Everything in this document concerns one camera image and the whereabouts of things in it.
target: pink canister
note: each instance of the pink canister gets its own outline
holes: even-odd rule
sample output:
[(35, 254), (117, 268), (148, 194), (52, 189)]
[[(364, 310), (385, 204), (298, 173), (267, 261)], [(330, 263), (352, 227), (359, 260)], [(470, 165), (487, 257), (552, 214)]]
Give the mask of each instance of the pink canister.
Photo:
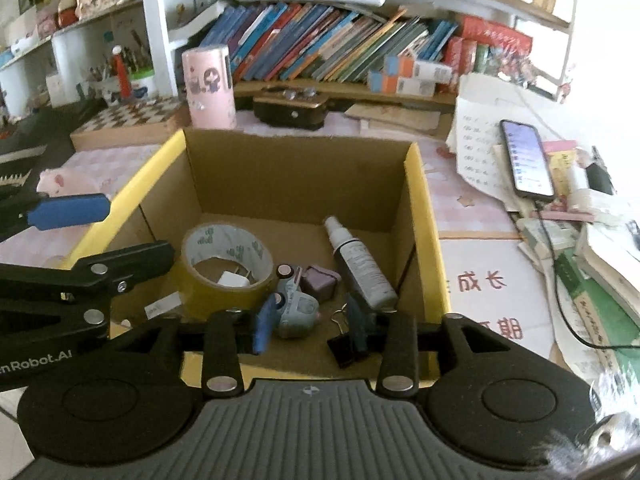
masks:
[(236, 103), (228, 47), (217, 44), (186, 50), (182, 53), (182, 66), (193, 126), (235, 128)]

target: small wooden box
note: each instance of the small wooden box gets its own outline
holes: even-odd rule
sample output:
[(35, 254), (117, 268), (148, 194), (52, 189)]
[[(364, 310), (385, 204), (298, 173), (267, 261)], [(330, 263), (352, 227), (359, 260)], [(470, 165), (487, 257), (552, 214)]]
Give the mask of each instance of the small wooden box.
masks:
[(101, 111), (72, 133), (71, 141), (78, 152), (162, 144), (190, 124), (185, 102), (177, 98), (154, 99)]

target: white cap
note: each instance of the white cap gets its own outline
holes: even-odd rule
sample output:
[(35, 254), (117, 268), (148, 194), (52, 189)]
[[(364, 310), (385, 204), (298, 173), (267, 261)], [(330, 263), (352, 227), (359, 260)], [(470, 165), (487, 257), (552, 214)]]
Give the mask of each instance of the white cap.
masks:
[(324, 227), (329, 234), (329, 241), (331, 242), (334, 251), (350, 240), (357, 240), (346, 227), (343, 227), (335, 216), (329, 216), (324, 221)]

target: bottle label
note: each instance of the bottle label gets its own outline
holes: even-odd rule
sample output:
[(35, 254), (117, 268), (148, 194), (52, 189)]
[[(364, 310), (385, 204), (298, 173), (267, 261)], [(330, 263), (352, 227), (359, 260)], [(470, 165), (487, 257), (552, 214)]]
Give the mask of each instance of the bottle label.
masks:
[(340, 248), (340, 254), (354, 275), (367, 303), (375, 308), (381, 301), (397, 298), (396, 292), (362, 242), (352, 242)]

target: smartphone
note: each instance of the smartphone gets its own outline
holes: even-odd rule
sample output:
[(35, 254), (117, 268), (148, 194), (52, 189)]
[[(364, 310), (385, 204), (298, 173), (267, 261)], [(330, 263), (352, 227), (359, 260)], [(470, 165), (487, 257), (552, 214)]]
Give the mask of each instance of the smartphone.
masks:
[(513, 187), (517, 196), (551, 202), (556, 197), (540, 135), (531, 124), (500, 121), (509, 153)]

